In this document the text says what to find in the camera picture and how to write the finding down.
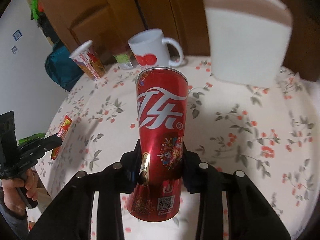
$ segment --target barcode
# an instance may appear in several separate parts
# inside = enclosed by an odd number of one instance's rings
[[[158,198],[158,211],[173,208],[174,195],[170,197]]]

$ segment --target silver screw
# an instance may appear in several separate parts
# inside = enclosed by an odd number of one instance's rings
[[[80,179],[80,178],[83,178],[86,174],[87,174],[87,173],[86,173],[85,171],[78,171],[78,172],[76,173],[76,177],[77,177],[78,179]]]
[[[243,171],[236,171],[236,175],[237,175],[238,177],[243,178],[243,177],[244,177],[244,172],[243,172]]]
[[[115,170],[119,170],[119,169],[122,168],[122,164],[119,163],[119,162],[117,162],[117,163],[114,163],[114,164],[112,165],[112,167],[113,167]]]
[[[201,168],[201,169],[207,169],[207,168],[209,168],[209,164],[208,163],[199,163],[199,167]]]

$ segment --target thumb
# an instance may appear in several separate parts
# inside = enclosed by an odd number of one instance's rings
[[[24,181],[22,179],[3,179],[1,181],[3,188],[16,188],[24,187]]]

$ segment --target teal backpack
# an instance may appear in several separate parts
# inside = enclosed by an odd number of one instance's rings
[[[70,92],[83,75],[83,71],[69,58],[69,55],[70,52],[62,41],[57,41],[45,61],[45,70],[54,82]]]

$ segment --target wooden door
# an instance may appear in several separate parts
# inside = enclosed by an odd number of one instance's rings
[[[134,0],[41,0],[69,51],[93,40],[98,54],[120,46],[144,26]]]
[[[307,13],[304,0],[281,0],[292,12],[294,26],[284,65],[302,78],[320,75],[320,26]],[[185,55],[210,55],[203,0],[138,0],[149,28],[161,28],[177,39]]]

